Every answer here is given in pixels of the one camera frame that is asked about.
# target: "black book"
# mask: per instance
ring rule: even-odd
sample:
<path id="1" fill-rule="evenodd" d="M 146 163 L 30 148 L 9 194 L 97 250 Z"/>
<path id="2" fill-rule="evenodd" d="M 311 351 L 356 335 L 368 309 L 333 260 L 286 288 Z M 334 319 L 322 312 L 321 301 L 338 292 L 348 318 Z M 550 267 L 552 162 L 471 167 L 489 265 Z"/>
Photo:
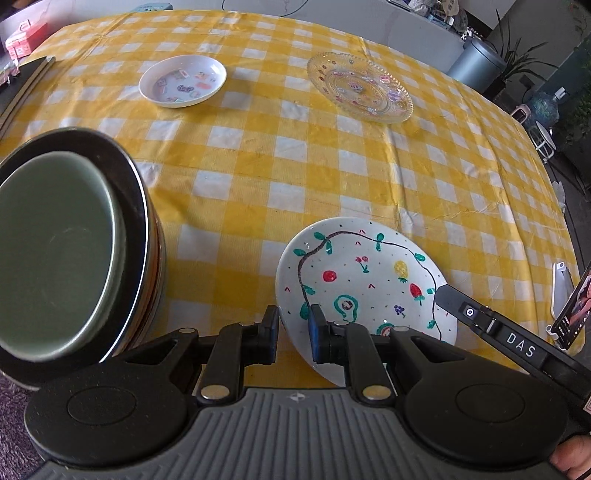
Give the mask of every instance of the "black book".
<path id="1" fill-rule="evenodd" d="M 20 74 L 12 77 L 9 85 L 0 85 L 0 139 L 6 133 L 18 109 L 27 100 L 55 59 L 55 57 L 43 57 L 25 63 L 19 66 Z"/>

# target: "purple carpet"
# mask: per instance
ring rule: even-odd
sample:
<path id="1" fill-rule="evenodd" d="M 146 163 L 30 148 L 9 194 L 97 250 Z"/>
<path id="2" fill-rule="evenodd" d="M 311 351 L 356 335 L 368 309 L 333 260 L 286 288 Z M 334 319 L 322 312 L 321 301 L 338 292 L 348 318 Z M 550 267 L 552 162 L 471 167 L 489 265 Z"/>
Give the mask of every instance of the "purple carpet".
<path id="1" fill-rule="evenodd" d="M 21 480 L 41 463 L 22 420 L 29 395 L 0 374 L 0 480 Z"/>

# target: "red dot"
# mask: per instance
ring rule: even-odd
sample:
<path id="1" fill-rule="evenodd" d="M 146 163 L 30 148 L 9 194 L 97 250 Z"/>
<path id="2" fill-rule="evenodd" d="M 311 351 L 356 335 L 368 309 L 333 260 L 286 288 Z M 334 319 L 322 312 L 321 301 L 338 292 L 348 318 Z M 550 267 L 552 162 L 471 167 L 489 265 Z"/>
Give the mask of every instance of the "red dot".
<path id="1" fill-rule="evenodd" d="M 336 272 L 333 272 L 332 270 L 326 270 L 322 274 L 322 279 L 324 281 L 335 281 L 336 280 Z"/>

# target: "dark bowl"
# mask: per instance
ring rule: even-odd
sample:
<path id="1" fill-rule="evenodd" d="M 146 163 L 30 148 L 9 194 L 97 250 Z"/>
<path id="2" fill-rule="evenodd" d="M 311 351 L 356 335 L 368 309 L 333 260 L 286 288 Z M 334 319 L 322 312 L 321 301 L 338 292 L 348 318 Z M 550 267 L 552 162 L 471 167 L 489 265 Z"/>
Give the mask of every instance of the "dark bowl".
<path id="1" fill-rule="evenodd" d="M 120 145 L 86 128 L 60 128 L 41 134 L 12 152 L 0 164 L 0 185 L 28 160 L 50 151 L 71 151 L 88 158 L 115 192 L 126 230 L 125 264 L 112 313 L 96 336 L 75 352 L 47 362 L 29 362 L 0 348 L 0 371 L 17 384 L 37 390 L 44 383 L 97 364 L 129 341 L 147 270 L 151 222 L 149 197 L 141 176 Z"/>

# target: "phone screen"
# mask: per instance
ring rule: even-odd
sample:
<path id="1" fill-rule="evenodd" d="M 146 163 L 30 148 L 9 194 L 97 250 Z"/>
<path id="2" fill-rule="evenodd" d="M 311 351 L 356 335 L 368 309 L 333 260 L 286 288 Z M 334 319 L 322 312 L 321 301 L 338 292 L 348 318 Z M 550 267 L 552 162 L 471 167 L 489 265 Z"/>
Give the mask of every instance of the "phone screen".
<path id="1" fill-rule="evenodd" d="M 568 350 L 591 315 L 591 263 L 569 297 L 550 331 L 558 335 L 558 344 Z"/>

